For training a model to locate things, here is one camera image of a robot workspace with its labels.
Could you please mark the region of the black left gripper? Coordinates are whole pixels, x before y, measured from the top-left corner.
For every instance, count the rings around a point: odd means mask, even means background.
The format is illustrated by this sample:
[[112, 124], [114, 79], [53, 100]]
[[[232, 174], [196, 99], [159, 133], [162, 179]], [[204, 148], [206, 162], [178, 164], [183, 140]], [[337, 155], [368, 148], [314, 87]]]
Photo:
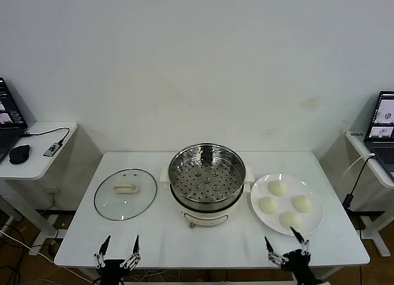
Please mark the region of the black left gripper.
[[125, 261], [123, 261], [122, 259], [104, 259], [104, 256], [108, 249], [108, 245], [110, 243], [110, 239], [111, 236], [108, 235], [106, 240], [100, 246], [98, 252], [94, 253], [97, 273], [99, 275], [98, 283], [103, 285], [124, 284], [123, 278], [128, 275], [128, 268], [135, 268], [141, 260], [139, 235], [137, 235], [135, 239], [132, 254], [128, 256]]

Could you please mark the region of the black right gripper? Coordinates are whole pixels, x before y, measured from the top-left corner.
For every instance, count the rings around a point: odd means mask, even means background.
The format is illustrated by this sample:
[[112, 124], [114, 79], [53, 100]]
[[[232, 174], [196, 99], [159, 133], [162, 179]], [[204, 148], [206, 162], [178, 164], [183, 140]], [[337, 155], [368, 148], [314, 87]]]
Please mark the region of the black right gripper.
[[291, 231], [301, 245], [301, 249], [290, 251], [284, 255], [277, 254], [268, 238], [265, 236], [265, 243], [268, 251], [268, 259], [274, 264], [281, 264], [285, 271], [291, 271], [297, 280], [297, 284], [314, 285], [323, 284], [323, 280], [315, 277], [309, 267], [311, 255], [309, 252], [309, 240], [291, 227]]

